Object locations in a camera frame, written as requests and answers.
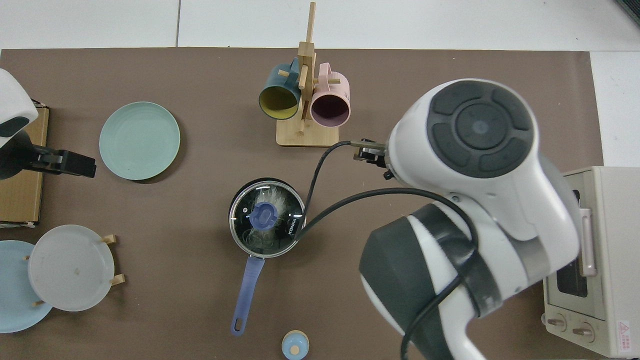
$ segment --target warning label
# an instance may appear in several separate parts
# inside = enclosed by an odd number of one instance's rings
[[[618,321],[618,348],[620,352],[631,351],[631,328],[629,321]]]

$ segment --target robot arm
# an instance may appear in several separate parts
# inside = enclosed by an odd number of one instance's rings
[[[0,69],[0,148],[37,118],[29,95],[11,74]]]
[[[484,359],[466,337],[473,317],[575,259],[579,209],[538,152],[538,129],[512,89],[480,79],[442,84],[393,129],[384,153],[395,178],[445,194],[471,219],[432,203],[372,232],[360,261],[365,290],[401,334],[436,294],[462,283],[411,340],[429,360]]]
[[[31,143],[24,127],[37,117],[29,95],[11,74],[0,69],[0,180],[21,170],[94,177],[94,159]]]

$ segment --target light blue plate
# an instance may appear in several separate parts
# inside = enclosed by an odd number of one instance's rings
[[[100,132],[100,156],[117,176],[154,177],[171,165],[180,148],[180,129],[167,109],[132,102],[117,109]]]
[[[0,333],[27,329],[42,320],[51,305],[39,301],[29,282],[28,261],[33,245],[24,241],[0,241]]]

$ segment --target oven handle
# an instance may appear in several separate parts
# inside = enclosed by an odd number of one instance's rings
[[[582,224],[582,236],[580,237],[580,274],[582,276],[595,276],[596,269],[595,255],[593,254],[593,228],[591,209],[580,209]]]

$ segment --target container lid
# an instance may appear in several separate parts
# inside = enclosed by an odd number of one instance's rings
[[[229,210],[229,227],[236,243],[259,258],[289,251],[298,228],[304,226],[304,204],[287,183],[273,178],[244,185]]]

